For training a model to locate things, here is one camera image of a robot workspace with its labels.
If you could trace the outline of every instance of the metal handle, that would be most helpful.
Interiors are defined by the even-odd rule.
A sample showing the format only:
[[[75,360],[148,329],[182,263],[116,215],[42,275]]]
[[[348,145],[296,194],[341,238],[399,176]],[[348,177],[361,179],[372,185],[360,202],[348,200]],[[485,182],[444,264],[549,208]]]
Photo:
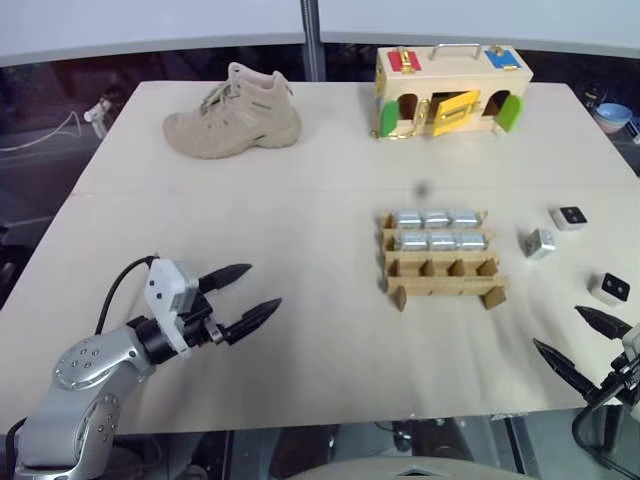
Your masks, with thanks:
[[[473,55],[473,59],[477,60],[480,57],[480,53],[482,53],[482,45],[479,43],[439,43],[433,50],[431,51],[431,55],[429,56],[429,60],[435,60],[436,52],[439,48],[448,48],[448,47],[475,47],[476,53]]]
[[[452,122],[454,120],[458,120],[460,116],[465,116],[469,111],[470,105],[463,105],[462,107],[458,107],[455,110],[451,110],[450,112],[443,113],[440,115],[440,120],[443,122]]]

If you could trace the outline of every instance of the black wire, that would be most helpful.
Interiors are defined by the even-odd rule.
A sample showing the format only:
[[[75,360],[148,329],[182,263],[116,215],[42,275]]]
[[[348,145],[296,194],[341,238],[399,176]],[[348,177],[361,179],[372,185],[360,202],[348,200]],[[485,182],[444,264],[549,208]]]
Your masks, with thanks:
[[[111,300],[113,300],[113,296],[118,289],[124,277],[126,277],[131,270],[136,268],[138,265],[142,265],[143,263],[147,264],[147,266],[151,266],[151,262],[153,262],[156,258],[154,255],[149,255],[147,257],[139,258],[138,260],[131,262],[129,265],[125,267],[125,269],[120,272],[120,275],[116,277],[107,292],[107,297],[104,299],[104,303],[102,304],[102,310],[100,311],[100,316],[98,317],[98,324],[96,325],[96,330],[94,335],[100,335],[102,333],[102,329],[104,328],[104,323],[107,320],[107,313],[109,312],[109,305],[111,305]],[[19,422],[17,422],[13,427],[9,429],[7,432],[7,436],[5,438],[5,452],[7,459],[7,477],[13,478],[13,472],[16,468],[16,445],[15,445],[15,437],[17,431],[24,425],[26,418],[23,418]]]
[[[147,266],[150,267],[151,262],[153,262],[156,258],[158,257],[155,257],[153,255],[139,258],[135,262],[131,262],[129,265],[127,265],[127,267],[125,267],[125,269],[122,272],[120,272],[120,275],[118,275],[116,279],[113,281],[113,284],[109,289],[109,292],[107,292],[107,297],[104,299],[104,303],[102,304],[102,310],[100,311],[100,316],[98,317],[98,324],[96,325],[96,331],[94,332],[94,335],[100,335],[102,333],[102,329],[104,328],[104,323],[107,320],[107,312],[109,311],[109,305],[111,305],[111,300],[113,300],[113,296],[115,295],[116,290],[118,289],[118,286],[120,285],[122,280],[124,280],[124,277],[126,277],[131,270],[136,268],[138,265],[142,265],[143,263],[145,263]]]
[[[7,437],[4,439],[4,451],[6,452],[5,456],[7,459],[7,478],[13,478],[13,472],[16,469],[16,432],[24,425],[26,420],[26,418],[23,418],[11,427],[7,432]]]
[[[384,430],[385,432],[392,433],[394,437],[398,437],[398,438],[401,438],[402,440],[407,440],[407,441],[411,440],[411,435],[403,432],[402,430],[396,431],[393,428],[387,428],[384,425],[382,425],[380,422],[373,422],[373,424],[376,427],[378,427],[380,430]]]
[[[608,390],[602,392],[596,399],[583,408],[578,416],[573,420],[571,424],[571,433],[573,434],[573,439],[578,444],[580,448],[582,448],[585,452],[587,452],[591,457],[599,462],[601,465],[604,465],[607,468],[615,470],[616,472],[624,475],[627,478],[632,480],[640,480],[640,476],[635,473],[627,470],[623,466],[619,465],[611,458],[603,455],[597,449],[588,445],[582,438],[581,429],[584,422],[591,416],[596,410],[601,408],[605,403],[615,397],[622,389],[624,388],[624,384],[616,384],[610,387]]]

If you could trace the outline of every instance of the yellow door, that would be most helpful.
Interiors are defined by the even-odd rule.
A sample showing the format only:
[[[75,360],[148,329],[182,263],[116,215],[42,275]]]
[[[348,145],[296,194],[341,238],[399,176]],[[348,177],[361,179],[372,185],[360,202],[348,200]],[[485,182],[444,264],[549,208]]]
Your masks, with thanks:
[[[472,90],[440,102],[433,122],[433,136],[450,132],[467,123],[480,96],[480,90]]]

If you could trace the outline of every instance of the bowl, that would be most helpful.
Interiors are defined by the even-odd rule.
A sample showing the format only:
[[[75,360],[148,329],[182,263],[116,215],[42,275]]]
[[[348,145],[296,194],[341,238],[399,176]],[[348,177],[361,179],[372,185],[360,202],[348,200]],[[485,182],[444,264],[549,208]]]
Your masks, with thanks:
[[[593,119],[596,121],[596,123],[602,129],[602,131],[607,134],[616,133],[617,131],[622,130],[625,126],[624,123],[607,122],[606,120],[601,119],[597,115],[594,115]]]
[[[605,133],[615,133],[624,127],[631,117],[633,112],[618,103],[603,103],[600,105],[593,118]]]

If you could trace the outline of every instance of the battery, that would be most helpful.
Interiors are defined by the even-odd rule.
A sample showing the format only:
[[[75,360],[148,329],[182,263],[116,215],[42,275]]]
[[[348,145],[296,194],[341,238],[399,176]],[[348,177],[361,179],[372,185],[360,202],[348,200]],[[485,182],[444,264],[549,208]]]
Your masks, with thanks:
[[[396,250],[416,252],[429,248],[429,238],[422,232],[398,232],[396,233]]]
[[[454,210],[451,217],[453,228],[476,228],[480,225],[477,213],[470,209]]]
[[[458,233],[456,240],[460,250],[486,250],[488,246],[482,233]]]
[[[393,218],[396,228],[422,228],[422,217],[418,210],[398,210]]]
[[[431,250],[455,250],[458,244],[453,233],[430,233],[429,247]]]
[[[445,228],[451,223],[448,210],[424,210],[422,212],[424,228]]]

